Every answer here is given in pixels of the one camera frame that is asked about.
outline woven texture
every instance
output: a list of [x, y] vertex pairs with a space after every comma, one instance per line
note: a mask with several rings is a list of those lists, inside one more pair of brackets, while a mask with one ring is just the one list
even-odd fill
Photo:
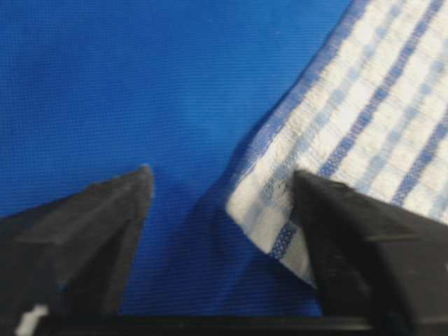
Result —
[[250, 145], [227, 211], [305, 281], [295, 169], [448, 223], [447, 22], [441, 0], [355, 0]]
[[0, 1], [0, 216], [147, 163], [122, 313], [318, 314], [221, 190], [349, 4], [329, 1]]

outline white towel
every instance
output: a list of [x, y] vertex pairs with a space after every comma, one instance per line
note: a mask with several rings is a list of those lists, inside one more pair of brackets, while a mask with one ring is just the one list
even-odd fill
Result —
[[448, 3], [355, 0], [255, 136], [227, 212], [309, 283], [297, 168], [448, 223], [447, 106]]

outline blue fabric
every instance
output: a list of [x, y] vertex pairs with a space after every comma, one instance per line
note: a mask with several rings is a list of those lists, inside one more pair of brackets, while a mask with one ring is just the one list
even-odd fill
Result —
[[221, 190], [348, 3], [2, 1], [0, 216], [148, 163], [122, 313], [319, 314]]

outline blue stripe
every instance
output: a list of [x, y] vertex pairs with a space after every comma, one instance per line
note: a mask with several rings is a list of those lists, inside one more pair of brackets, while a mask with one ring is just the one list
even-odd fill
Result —
[[419, 181], [420, 175], [426, 166], [433, 160], [434, 154], [437, 151], [439, 143], [445, 138], [448, 130], [448, 110], [444, 114], [440, 123], [435, 127], [433, 133], [426, 142], [425, 147], [420, 152], [417, 159], [412, 164], [411, 169], [406, 173], [406, 176], [401, 181], [395, 195], [392, 198], [392, 203], [403, 205], [406, 196]]
[[[288, 174], [291, 171], [291, 165], [297, 160], [299, 155], [303, 154], [311, 146], [314, 137], [317, 132], [329, 121], [331, 113], [334, 111], [335, 106], [340, 105], [346, 98], [349, 88], [354, 84], [356, 79], [360, 76], [361, 70], [365, 65], [371, 60], [377, 46], [381, 43], [383, 38], [387, 35], [390, 26], [393, 21], [401, 13], [401, 8], [403, 7], [404, 1], [397, 1], [388, 12], [384, 21], [375, 30], [374, 41], [371, 44], [367, 44], [364, 47], [363, 54], [359, 61], [351, 67], [342, 81], [341, 85], [330, 93], [328, 101], [325, 106], [316, 114], [313, 122], [308, 126], [308, 128], [300, 135], [300, 137], [295, 142], [294, 146], [290, 149], [288, 155], [284, 161], [276, 168], [273, 175], [269, 177], [266, 184], [261, 189], [260, 200], [262, 201], [263, 207], [276, 207], [276, 203], [272, 201], [272, 194], [274, 189], [275, 180], [286, 180]], [[283, 213], [283, 209], [277, 209], [279, 212]], [[244, 223], [252, 223], [256, 221], [258, 214], [261, 212], [260, 206], [258, 204], [253, 204], [251, 208], [247, 211], [247, 215], [244, 219]]]
[[369, 161], [367, 169], [363, 176], [358, 179], [355, 184], [355, 189], [361, 193], [368, 193], [370, 185], [384, 168], [388, 158], [391, 156], [394, 148], [400, 142], [403, 137], [403, 133], [409, 126], [409, 124], [419, 114], [419, 107], [428, 96], [434, 84], [437, 83], [441, 75], [445, 70], [444, 63], [446, 62], [448, 54], [448, 40], [444, 42], [442, 52], [437, 56], [437, 59], [431, 64], [428, 71], [428, 75], [419, 86], [417, 94], [414, 96], [411, 103], [405, 108], [405, 112], [402, 114], [400, 120], [395, 124], [394, 128], [388, 133], [386, 140], [381, 145], [381, 149], [374, 157]]
[[288, 247], [291, 244], [296, 232], [297, 227], [294, 224], [289, 222], [285, 224], [280, 230], [280, 233], [277, 236], [269, 255], [277, 260], [282, 259], [285, 256], [285, 253], [288, 250]]
[[373, 118], [373, 114], [378, 109], [378, 106], [389, 95], [389, 90], [395, 85], [399, 77], [403, 74], [409, 58], [414, 54], [415, 48], [426, 32], [428, 23], [434, 18], [435, 14], [440, 10], [443, 0], [434, 0], [429, 5], [426, 12], [423, 14], [422, 19], [414, 28], [411, 36], [406, 41], [405, 45], [400, 51], [397, 60], [393, 66], [389, 69], [387, 76], [384, 78], [382, 84], [375, 90], [374, 94], [370, 98], [369, 103], [358, 115], [355, 123], [351, 126], [349, 133], [342, 138], [337, 147], [330, 154], [326, 162], [321, 166], [318, 174], [324, 177], [331, 177], [339, 168], [343, 159], [347, 156], [348, 152], [353, 148], [356, 139], [359, 134], [370, 124]]
[[329, 36], [325, 45], [317, 53], [310, 65], [301, 74], [297, 85], [288, 93], [285, 99], [275, 109], [269, 120], [263, 125], [260, 131], [253, 138], [250, 149], [246, 152], [245, 157], [241, 159], [234, 178], [229, 185], [229, 193], [231, 193], [239, 181], [249, 175], [255, 166], [258, 158], [262, 157], [275, 136], [283, 129], [286, 119], [291, 111], [300, 104], [305, 98], [305, 94], [314, 87], [320, 78], [322, 70], [337, 55], [337, 51], [342, 42], [350, 35], [355, 23], [363, 16], [365, 7], [369, 4], [369, 0], [354, 0], [346, 13], [343, 20], [338, 24]]

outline black robotic claw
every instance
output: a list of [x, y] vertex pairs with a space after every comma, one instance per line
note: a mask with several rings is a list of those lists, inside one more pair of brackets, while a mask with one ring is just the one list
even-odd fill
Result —
[[294, 176], [321, 318], [116, 316], [151, 198], [147, 167], [0, 221], [0, 328], [20, 335], [448, 335], [448, 227]]

